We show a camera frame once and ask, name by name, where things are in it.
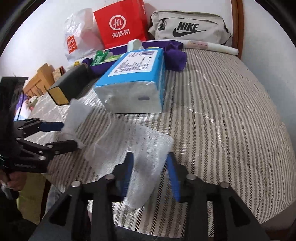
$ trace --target purple towel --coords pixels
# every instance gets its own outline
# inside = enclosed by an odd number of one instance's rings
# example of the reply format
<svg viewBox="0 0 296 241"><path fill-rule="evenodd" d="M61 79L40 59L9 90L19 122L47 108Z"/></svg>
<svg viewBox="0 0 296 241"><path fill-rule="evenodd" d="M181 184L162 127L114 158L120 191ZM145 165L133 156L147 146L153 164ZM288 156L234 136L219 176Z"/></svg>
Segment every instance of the purple towel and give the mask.
<svg viewBox="0 0 296 241"><path fill-rule="evenodd" d="M187 62L187 54L182 51L183 44L176 41L151 41L151 42L143 42L144 48L149 47L158 47L162 48L164 51L164 59L165 59L165 68L168 70L174 71L182 71ZM123 54L127 52L127 45L119 46L110 49L114 55ZM89 68L93 71L95 76L101 77L106 71L116 62L116 60L99 64L96 66L90 66L92 63L92 59L86 58L82 61L86 63Z"/></svg>

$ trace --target blue tissue package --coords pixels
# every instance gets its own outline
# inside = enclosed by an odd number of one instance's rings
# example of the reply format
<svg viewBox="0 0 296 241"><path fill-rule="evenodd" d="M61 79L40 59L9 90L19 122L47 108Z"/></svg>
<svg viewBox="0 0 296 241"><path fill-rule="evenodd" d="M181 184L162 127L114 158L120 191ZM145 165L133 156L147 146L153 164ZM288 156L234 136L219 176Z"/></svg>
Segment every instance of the blue tissue package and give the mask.
<svg viewBox="0 0 296 241"><path fill-rule="evenodd" d="M94 90L107 111L161 113L165 88L163 50L127 52L97 81Z"/></svg>

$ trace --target white tissue paper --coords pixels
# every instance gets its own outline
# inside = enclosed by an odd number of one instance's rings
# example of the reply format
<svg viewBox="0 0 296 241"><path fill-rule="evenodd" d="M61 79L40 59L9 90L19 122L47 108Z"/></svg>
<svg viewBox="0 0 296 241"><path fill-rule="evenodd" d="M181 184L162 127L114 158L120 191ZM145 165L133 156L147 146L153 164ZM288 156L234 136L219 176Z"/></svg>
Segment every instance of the white tissue paper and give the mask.
<svg viewBox="0 0 296 241"><path fill-rule="evenodd" d="M93 108L91 106L79 103L76 99L70 101L70 107L64 122L64 127L58 134L60 141L75 140L77 147L82 149L84 144L77 138L76 130L79 125L85 121Z"/></svg>
<svg viewBox="0 0 296 241"><path fill-rule="evenodd" d="M124 202L141 208L149 199L173 145L173 138L149 127L112 120L106 133L93 143L84 158L101 178L134 154L134 167Z"/></svg>

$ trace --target screw head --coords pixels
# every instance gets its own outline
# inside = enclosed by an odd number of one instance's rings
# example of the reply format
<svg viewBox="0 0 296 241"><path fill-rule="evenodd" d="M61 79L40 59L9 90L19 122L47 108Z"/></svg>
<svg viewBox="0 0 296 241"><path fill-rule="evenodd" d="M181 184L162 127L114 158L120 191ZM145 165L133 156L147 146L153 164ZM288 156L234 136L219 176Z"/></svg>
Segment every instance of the screw head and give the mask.
<svg viewBox="0 0 296 241"><path fill-rule="evenodd" d="M80 181L74 181L71 183L71 186L76 188L76 187L79 187L81 185L81 182Z"/></svg>
<svg viewBox="0 0 296 241"><path fill-rule="evenodd" d="M107 175L105 176L105 179L106 179L106 180L113 180L114 178L115 178L115 175L112 174L112 173L109 173L109 174L107 174Z"/></svg>
<svg viewBox="0 0 296 241"><path fill-rule="evenodd" d="M221 182L219 185L222 188L229 188L229 184L227 182Z"/></svg>
<svg viewBox="0 0 296 241"><path fill-rule="evenodd" d="M186 178L187 178L188 180L195 180L195 179L196 179L196 176L195 176L194 174L187 174L187 175L186 175Z"/></svg>

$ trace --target cable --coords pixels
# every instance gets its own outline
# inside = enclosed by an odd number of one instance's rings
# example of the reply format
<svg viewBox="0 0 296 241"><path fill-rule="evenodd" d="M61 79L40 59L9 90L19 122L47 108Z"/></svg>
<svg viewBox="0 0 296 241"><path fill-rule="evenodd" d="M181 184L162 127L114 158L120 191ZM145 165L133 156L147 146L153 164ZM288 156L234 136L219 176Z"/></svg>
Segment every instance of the cable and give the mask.
<svg viewBox="0 0 296 241"><path fill-rule="evenodd" d="M20 106L20 111L22 110L22 105L23 105L23 103L24 103L24 98L25 98L25 93L24 93L24 90L22 90L22 104L21 104L21 106Z"/></svg>

